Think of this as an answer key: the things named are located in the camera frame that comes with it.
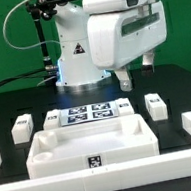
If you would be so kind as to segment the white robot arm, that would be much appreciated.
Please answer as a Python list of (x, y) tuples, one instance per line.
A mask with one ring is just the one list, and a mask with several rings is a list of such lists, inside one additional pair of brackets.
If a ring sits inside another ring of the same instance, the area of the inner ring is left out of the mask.
[(129, 65), (142, 57), (154, 71), (154, 49), (167, 38), (160, 0), (37, 0), (43, 19), (55, 20), (61, 90), (95, 89), (114, 72), (123, 91), (133, 88)]

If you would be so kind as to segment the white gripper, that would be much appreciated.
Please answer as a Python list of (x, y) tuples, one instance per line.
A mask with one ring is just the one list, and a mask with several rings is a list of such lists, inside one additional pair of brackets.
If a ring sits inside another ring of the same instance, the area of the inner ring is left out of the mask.
[(122, 91), (133, 89), (131, 76), (122, 66), (144, 54), (142, 74), (153, 74), (155, 56), (151, 49), (167, 38), (163, 3), (156, 2), (151, 10), (152, 14), (146, 17), (139, 17), (138, 9), (134, 8), (121, 13), (94, 15), (88, 20), (92, 61), (101, 70), (116, 70)]

